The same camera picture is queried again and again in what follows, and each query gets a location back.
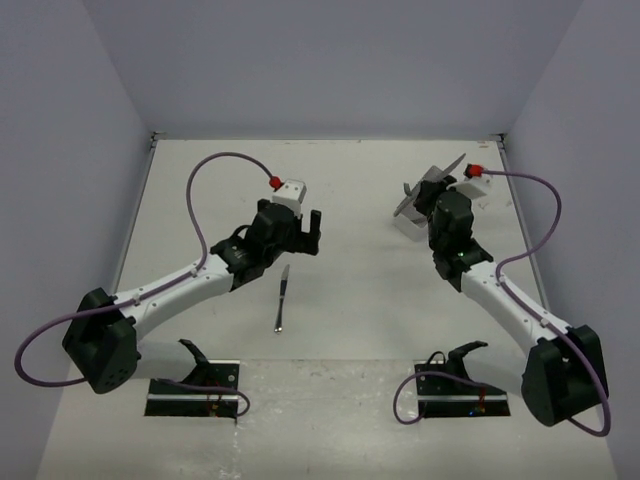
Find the white three-compartment container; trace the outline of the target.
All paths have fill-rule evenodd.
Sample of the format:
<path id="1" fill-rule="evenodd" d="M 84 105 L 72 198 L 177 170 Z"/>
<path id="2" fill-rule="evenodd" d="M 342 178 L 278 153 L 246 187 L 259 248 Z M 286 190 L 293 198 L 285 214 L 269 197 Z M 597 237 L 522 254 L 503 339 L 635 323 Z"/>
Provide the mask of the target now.
<path id="1" fill-rule="evenodd" d="M 441 171 L 442 169 L 440 169 L 439 167 L 432 166 L 421 177 L 420 180 L 422 180 L 423 178 L 432 177 L 436 173 L 440 173 Z M 428 219 L 429 216 L 424 217 L 423 215 L 418 213 L 412 206 L 408 206 L 399 216 L 393 217 L 393 224 L 403 235 L 414 242 L 418 242 L 424 240 L 428 236 Z"/>

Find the long serrated silver knife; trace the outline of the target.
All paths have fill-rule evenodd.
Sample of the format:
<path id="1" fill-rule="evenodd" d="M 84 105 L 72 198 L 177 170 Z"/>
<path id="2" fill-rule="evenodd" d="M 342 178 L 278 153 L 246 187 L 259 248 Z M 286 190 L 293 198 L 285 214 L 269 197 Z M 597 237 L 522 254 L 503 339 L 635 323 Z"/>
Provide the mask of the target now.
<path id="1" fill-rule="evenodd" d="M 434 202 L 438 196 L 455 182 L 451 173 L 465 157 L 466 154 L 463 153 L 440 173 L 436 173 L 429 178 L 423 178 L 414 187 L 411 187 L 408 183 L 404 183 L 403 192 L 405 198 L 394 210 L 393 217 L 399 216 L 408 206 L 412 206 L 418 213 L 424 217 L 428 217 L 430 211 L 433 210 Z"/>

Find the thin silver knife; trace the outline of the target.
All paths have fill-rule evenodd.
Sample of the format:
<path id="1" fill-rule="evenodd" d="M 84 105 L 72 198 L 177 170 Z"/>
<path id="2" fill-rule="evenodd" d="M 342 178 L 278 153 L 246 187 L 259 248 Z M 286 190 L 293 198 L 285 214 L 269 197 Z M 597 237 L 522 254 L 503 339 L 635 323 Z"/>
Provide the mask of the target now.
<path id="1" fill-rule="evenodd" d="M 280 334 L 283 330 L 283 308 L 284 308 L 284 302 L 285 302 L 286 292 L 288 287 L 289 274 L 290 274 L 290 265 L 287 264 L 282 271 L 280 284 L 279 284 L 278 309 L 277 309 L 275 323 L 274 323 L 275 334 Z"/>

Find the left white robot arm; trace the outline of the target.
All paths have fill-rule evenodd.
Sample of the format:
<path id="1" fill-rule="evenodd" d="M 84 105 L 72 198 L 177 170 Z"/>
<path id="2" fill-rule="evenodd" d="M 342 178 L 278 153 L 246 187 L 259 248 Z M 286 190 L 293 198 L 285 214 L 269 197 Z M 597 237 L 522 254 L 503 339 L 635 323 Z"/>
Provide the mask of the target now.
<path id="1" fill-rule="evenodd" d="M 133 378 L 149 378 L 187 393 L 227 394 L 208 380 L 210 362 L 193 341 L 153 343 L 146 336 L 164 322 L 213 297 L 260 278 L 284 253 L 317 255 L 322 214 L 310 213 L 310 229 L 289 207 L 261 200 L 253 222 L 209 248 L 200 261 L 171 280 L 137 291 L 84 296 L 62 346 L 97 394 Z"/>

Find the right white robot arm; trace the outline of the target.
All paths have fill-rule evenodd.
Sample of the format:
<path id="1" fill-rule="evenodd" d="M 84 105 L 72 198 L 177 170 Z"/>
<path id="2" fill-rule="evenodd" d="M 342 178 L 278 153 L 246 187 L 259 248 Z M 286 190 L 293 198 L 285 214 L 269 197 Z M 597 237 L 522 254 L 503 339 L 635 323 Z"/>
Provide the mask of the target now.
<path id="1" fill-rule="evenodd" d="M 530 413 L 547 427 L 567 421 L 607 436 L 612 415 L 597 333 L 556 317 L 504 274 L 504 265 L 474 239 L 472 198 L 453 177 L 421 181 L 412 205 L 427 221 L 441 278 L 482 307 L 525 353 L 520 392 Z"/>

